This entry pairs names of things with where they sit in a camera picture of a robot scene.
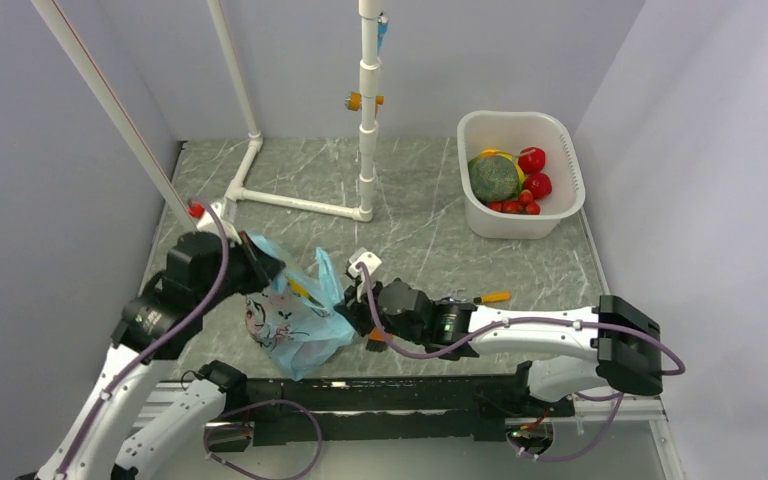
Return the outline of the yellow green fake fruit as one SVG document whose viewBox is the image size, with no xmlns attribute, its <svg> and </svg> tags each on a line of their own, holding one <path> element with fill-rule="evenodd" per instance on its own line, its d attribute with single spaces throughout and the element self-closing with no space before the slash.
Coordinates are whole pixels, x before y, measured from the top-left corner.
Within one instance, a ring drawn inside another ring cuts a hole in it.
<svg viewBox="0 0 768 480">
<path fill-rule="evenodd" d="M 472 158 L 467 162 L 467 168 L 471 169 L 480 159 L 483 159 L 485 157 L 491 157 L 491 156 L 500 156 L 510 161 L 516 169 L 520 184 L 522 184 L 526 180 L 527 175 L 522 171 L 522 169 L 518 165 L 514 156 L 508 152 L 504 152 L 498 149 L 485 149 L 481 151 L 476 157 Z"/>
</svg>

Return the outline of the orange black hex key set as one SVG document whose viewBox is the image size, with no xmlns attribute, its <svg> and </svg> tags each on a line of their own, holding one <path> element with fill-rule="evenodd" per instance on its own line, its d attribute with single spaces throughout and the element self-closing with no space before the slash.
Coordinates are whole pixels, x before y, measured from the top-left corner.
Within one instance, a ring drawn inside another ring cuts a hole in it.
<svg viewBox="0 0 768 480">
<path fill-rule="evenodd" d="M 384 352 L 389 347 L 388 340 L 391 339 L 392 336 L 389 333 L 375 328 L 367 336 L 365 349 L 375 353 Z"/>
</svg>

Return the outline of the red fake apple upper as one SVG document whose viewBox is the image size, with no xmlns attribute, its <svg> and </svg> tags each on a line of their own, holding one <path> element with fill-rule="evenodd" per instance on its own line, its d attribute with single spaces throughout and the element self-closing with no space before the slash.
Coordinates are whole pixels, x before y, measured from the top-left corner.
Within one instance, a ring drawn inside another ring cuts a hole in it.
<svg viewBox="0 0 768 480">
<path fill-rule="evenodd" d="M 526 175 L 541 172 L 545 168 L 546 161 L 546 152 L 536 146 L 523 149 L 517 157 L 517 164 Z"/>
</svg>

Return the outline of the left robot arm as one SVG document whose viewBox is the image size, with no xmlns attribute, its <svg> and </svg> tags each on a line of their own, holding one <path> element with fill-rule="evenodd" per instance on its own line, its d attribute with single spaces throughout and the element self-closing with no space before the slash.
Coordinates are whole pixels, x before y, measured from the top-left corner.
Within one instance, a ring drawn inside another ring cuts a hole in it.
<svg viewBox="0 0 768 480">
<path fill-rule="evenodd" d="M 31 479 L 147 479 L 197 428 L 232 420 L 247 406 L 246 376 L 220 361 L 196 375 L 194 390 L 139 431 L 144 404 L 204 316 L 225 299 L 266 289 L 285 268 L 246 234 L 180 236 L 166 264 L 129 301 L 111 335 L 102 371 L 68 433 Z"/>
</svg>

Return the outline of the red fake apple lower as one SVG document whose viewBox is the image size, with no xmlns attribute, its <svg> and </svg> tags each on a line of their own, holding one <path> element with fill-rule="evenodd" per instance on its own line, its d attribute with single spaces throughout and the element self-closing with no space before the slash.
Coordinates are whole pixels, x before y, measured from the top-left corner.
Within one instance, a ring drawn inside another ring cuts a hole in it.
<svg viewBox="0 0 768 480">
<path fill-rule="evenodd" d="M 534 200 L 540 200 L 552 193 L 553 184 L 547 174 L 535 172 L 526 177 L 523 189 L 530 191 Z"/>
</svg>

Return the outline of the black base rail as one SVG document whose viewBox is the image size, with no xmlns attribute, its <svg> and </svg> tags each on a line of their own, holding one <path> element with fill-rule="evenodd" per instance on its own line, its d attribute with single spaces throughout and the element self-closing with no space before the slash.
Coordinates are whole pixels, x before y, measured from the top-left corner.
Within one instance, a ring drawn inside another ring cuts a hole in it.
<svg viewBox="0 0 768 480">
<path fill-rule="evenodd" d="M 520 423 L 570 418 L 573 401 L 528 396 L 529 362 L 514 374 L 249 378 L 205 432 L 217 453 L 291 442 L 471 438 L 502 442 Z"/>
</svg>

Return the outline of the white plastic basket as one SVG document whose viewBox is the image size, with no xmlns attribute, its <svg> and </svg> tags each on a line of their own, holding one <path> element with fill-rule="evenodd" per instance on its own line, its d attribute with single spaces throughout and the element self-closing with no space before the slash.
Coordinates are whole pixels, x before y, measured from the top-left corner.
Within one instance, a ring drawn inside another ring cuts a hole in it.
<svg viewBox="0 0 768 480">
<path fill-rule="evenodd" d="M 493 211 L 473 194 L 468 162 L 487 148 L 517 153 L 539 147 L 547 155 L 546 173 L 553 191 L 541 200 L 538 215 Z M 554 117 L 540 112 L 479 110 L 465 115 L 457 127 L 457 147 L 465 215 L 469 228 L 491 239 L 536 240 L 548 236 L 561 221 L 582 208 L 586 190 L 571 135 Z"/>
</svg>

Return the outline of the white PVC pipe frame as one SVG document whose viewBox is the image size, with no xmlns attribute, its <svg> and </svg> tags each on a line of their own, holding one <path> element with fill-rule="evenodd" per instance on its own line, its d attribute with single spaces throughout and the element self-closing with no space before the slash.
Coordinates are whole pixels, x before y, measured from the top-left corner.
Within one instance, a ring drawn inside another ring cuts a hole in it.
<svg viewBox="0 0 768 480">
<path fill-rule="evenodd" d="M 143 170 L 148 174 L 175 218 L 185 229 L 194 230 L 196 223 L 189 214 L 189 208 L 176 193 L 171 180 L 164 173 L 159 161 L 148 146 L 148 142 L 137 129 L 100 66 L 95 62 L 77 30 L 69 21 L 62 6 L 57 1 L 34 1 L 32 5 L 90 88 Z M 373 218 L 374 155 L 379 131 L 377 113 L 383 104 L 383 99 L 379 96 L 381 71 L 379 43 L 384 38 L 388 25 L 388 18 L 382 11 L 382 3 L 380 1 L 360 1 L 358 3 L 361 24 L 359 88 L 356 92 L 350 93 L 345 101 L 348 110 L 360 114 L 358 127 L 359 204 L 354 207 L 259 192 L 244 186 L 245 179 L 262 149 L 264 139 L 256 123 L 252 102 L 247 92 L 243 70 L 235 50 L 235 43 L 229 30 L 223 5 L 220 1 L 209 1 L 207 6 L 249 138 L 242 161 L 222 196 L 222 212 L 228 217 L 232 217 L 239 201 L 251 201 L 288 210 L 301 210 L 348 218 L 356 222 L 370 221 Z"/>
</svg>

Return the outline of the light blue plastic bag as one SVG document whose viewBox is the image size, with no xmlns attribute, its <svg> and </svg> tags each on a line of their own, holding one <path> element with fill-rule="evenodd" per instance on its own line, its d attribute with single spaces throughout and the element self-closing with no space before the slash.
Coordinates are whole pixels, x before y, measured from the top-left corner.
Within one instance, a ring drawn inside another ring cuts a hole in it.
<svg viewBox="0 0 768 480">
<path fill-rule="evenodd" d="M 334 309 L 343 300 L 343 285 L 324 249 L 315 250 L 317 275 L 310 277 L 277 242 L 250 237 L 286 268 L 263 291 L 245 297 L 247 330 L 285 377 L 301 380 L 354 340 L 355 330 Z M 288 278 L 303 285 L 310 298 L 296 296 Z"/>
</svg>

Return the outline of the red fake apple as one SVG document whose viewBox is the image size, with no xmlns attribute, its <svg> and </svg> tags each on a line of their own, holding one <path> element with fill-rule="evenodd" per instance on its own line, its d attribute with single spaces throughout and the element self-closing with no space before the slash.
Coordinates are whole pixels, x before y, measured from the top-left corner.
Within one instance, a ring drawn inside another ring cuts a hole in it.
<svg viewBox="0 0 768 480">
<path fill-rule="evenodd" d="M 536 146 L 523 149 L 517 157 L 517 164 L 526 175 L 541 172 L 545 168 L 546 161 L 546 152 Z"/>
<path fill-rule="evenodd" d="M 540 200 L 552 193 L 553 184 L 547 174 L 535 172 L 526 177 L 523 189 L 530 191 L 534 200 Z"/>
</svg>

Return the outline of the small red fake tomatoes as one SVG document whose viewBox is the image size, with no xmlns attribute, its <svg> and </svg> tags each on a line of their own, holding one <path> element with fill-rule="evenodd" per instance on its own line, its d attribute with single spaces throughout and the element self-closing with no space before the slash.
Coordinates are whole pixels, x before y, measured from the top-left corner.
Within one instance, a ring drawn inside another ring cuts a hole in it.
<svg viewBox="0 0 768 480">
<path fill-rule="evenodd" d="M 515 199 L 490 202 L 486 204 L 486 207 L 498 213 L 511 215 L 539 215 L 541 213 L 540 205 L 528 189 L 522 190 Z"/>
</svg>

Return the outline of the yellow fake lemon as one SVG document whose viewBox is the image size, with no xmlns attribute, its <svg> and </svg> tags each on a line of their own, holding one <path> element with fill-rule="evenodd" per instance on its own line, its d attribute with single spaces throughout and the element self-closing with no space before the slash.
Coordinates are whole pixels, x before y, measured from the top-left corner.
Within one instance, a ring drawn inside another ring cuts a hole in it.
<svg viewBox="0 0 768 480">
<path fill-rule="evenodd" d="M 310 298 L 310 293 L 308 292 L 308 290 L 307 290 L 307 289 L 305 289 L 303 285 L 300 285 L 300 284 L 299 284 L 298 282 L 296 282 L 295 280 L 293 280 L 293 279 L 291 279 L 291 278 L 288 278 L 288 279 L 287 279 L 287 285 L 288 285 L 288 287 L 290 288 L 290 290 L 291 290 L 291 291 L 292 291 L 292 292 L 293 292 L 293 293 L 294 293 L 296 296 L 299 296 L 299 297 L 301 297 L 301 298 L 307 298 L 307 299 L 309 299 L 309 298 Z"/>
</svg>

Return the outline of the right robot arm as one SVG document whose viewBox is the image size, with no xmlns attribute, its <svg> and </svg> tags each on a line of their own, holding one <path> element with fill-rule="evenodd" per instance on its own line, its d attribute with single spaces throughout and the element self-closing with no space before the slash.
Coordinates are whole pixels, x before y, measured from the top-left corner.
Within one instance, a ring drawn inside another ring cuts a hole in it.
<svg viewBox="0 0 768 480">
<path fill-rule="evenodd" d="M 555 312 L 501 310 L 446 298 L 430 299 L 401 280 L 348 288 L 336 310 L 360 335 L 379 328 L 422 347 L 416 359 L 540 354 L 511 388 L 517 411 L 534 415 L 548 403 L 600 387 L 657 396 L 666 374 L 660 326 L 615 295 L 596 305 Z"/>
</svg>

